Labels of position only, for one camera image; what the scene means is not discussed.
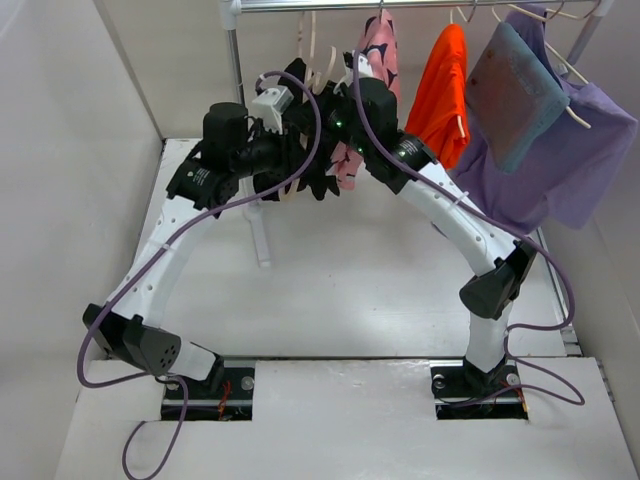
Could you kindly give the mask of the black trousers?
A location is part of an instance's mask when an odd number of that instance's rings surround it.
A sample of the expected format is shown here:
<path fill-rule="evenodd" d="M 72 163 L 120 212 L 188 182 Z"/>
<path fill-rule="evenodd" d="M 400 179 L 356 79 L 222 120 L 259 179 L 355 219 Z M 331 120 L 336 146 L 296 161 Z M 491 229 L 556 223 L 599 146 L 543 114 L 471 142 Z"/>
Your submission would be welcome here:
<path fill-rule="evenodd" d="M 306 95 L 290 79 L 281 77 L 277 85 L 287 87 L 293 95 L 292 103 L 283 114 L 286 130 L 286 155 L 274 170 L 254 177 L 253 187 L 257 192 L 273 187 L 296 171 L 306 160 L 314 142 L 315 119 L 312 108 L 307 106 Z M 318 201 L 323 201 L 327 193 L 340 196 L 336 177 L 326 174 L 330 166 L 329 146 L 328 133 L 323 130 L 313 162 L 298 178 L 297 192 L 309 188 L 313 197 Z"/>

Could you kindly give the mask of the pink plastic hanger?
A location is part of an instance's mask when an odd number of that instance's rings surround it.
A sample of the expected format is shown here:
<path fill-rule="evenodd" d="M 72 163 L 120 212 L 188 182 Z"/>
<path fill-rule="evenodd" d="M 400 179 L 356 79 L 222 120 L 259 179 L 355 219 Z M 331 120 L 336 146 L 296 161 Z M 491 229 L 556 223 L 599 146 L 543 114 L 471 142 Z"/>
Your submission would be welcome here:
<path fill-rule="evenodd" d="M 330 80 L 337 60 L 337 48 L 330 46 L 330 58 L 324 72 L 314 68 L 315 52 L 317 40 L 317 12 L 311 11 L 310 33 L 309 33 L 309 52 L 304 73 L 304 84 L 311 89 L 313 93 L 320 93 Z M 280 201 L 289 201 L 297 193 L 300 179 L 295 179 L 288 187 L 281 188 L 278 191 L 278 199 Z"/>

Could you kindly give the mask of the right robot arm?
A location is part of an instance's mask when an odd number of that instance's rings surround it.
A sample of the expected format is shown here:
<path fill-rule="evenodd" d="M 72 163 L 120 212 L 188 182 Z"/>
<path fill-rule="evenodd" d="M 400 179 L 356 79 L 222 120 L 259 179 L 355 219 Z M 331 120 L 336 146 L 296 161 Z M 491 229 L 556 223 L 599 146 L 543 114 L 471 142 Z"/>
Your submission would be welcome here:
<path fill-rule="evenodd" d="M 506 379 L 509 314 L 535 249 L 485 222 L 435 154 L 399 128 L 396 97 L 383 81 L 362 78 L 357 87 L 331 83 L 318 103 L 329 141 L 354 148 L 375 179 L 422 212 L 466 259 L 473 275 L 459 291 L 470 313 L 463 393 L 493 393 Z"/>

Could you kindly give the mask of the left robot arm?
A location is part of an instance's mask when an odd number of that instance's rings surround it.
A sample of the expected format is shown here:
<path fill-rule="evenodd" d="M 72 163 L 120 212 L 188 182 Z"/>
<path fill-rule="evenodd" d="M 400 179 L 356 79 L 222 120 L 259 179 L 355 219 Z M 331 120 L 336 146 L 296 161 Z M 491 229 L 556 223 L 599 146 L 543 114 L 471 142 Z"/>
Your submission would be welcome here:
<path fill-rule="evenodd" d="M 236 195 L 242 179 L 267 174 L 278 183 L 271 195 L 303 175 L 321 142 L 322 116 L 316 101 L 275 112 L 272 127 L 264 115 L 250 116 L 238 103 L 210 107 L 202 138 L 186 155 L 166 188 L 161 213 L 140 255 L 117 289 L 101 305 L 87 306 L 87 333 L 76 360 L 82 386 L 105 388 L 85 373 L 91 342 L 136 368 L 136 376 L 191 385 L 204 397 L 223 387 L 224 360 L 218 353 L 163 327 L 164 311 L 177 281 L 201 237 L 222 212 L 242 204 Z"/>

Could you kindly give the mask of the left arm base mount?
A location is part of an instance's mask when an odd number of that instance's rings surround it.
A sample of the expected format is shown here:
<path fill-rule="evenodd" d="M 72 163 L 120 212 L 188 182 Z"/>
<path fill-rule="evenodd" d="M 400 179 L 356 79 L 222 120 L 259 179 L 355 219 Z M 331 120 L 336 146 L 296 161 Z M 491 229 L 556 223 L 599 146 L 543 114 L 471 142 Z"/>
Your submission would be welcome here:
<path fill-rule="evenodd" d="M 186 379 L 189 389 L 186 421 L 251 421 L 256 361 L 226 359 L 217 390 L 213 393 L 195 380 Z"/>

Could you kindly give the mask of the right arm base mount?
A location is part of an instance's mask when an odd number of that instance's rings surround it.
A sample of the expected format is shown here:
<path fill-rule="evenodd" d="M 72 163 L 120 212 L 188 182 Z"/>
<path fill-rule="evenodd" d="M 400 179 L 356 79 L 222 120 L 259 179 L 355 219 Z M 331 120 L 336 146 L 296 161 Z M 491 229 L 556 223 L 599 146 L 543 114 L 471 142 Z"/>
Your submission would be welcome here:
<path fill-rule="evenodd" d="M 512 361 L 489 373 L 465 359 L 430 364 L 431 391 L 438 420 L 527 420 L 520 377 Z"/>

